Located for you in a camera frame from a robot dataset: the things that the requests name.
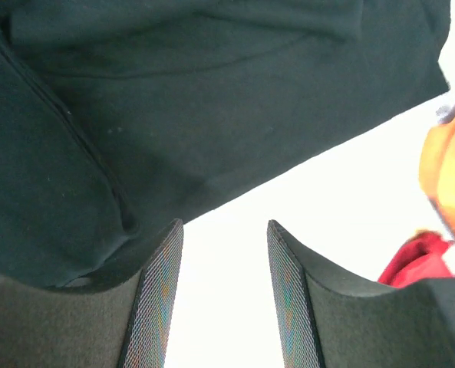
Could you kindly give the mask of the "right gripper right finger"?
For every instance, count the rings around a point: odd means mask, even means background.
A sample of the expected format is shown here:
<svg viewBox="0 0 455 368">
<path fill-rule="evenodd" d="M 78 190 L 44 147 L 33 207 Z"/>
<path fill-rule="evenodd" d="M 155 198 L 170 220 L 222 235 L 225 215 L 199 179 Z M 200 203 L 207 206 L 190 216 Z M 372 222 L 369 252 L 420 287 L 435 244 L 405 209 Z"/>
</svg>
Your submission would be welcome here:
<svg viewBox="0 0 455 368">
<path fill-rule="evenodd" d="M 369 281 L 267 228 L 287 367 L 455 367 L 455 278 Z"/>
</svg>

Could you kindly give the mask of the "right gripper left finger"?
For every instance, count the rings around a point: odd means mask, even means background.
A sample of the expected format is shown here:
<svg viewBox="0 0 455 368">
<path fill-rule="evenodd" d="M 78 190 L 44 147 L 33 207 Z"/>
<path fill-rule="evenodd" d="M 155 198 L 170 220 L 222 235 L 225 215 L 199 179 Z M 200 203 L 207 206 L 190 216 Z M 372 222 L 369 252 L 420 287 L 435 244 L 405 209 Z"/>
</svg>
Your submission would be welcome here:
<svg viewBox="0 0 455 368">
<path fill-rule="evenodd" d="M 66 287 L 0 275 L 0 367 L 162 367 L 183 224 Z"/>
</svg>

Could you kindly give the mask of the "black t shirt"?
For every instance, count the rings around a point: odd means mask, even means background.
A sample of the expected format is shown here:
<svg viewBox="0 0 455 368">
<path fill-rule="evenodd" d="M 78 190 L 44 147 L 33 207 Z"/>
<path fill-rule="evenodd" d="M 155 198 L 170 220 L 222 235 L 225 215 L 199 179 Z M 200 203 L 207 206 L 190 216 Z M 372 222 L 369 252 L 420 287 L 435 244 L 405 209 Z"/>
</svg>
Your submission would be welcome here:
<svg viewBox="0 0 455 368">
<path fill-rule="evenodd" d="M 448 1 L 0 1 L 0 274 L 61 286 L 445 93 Z"/>
</svg>

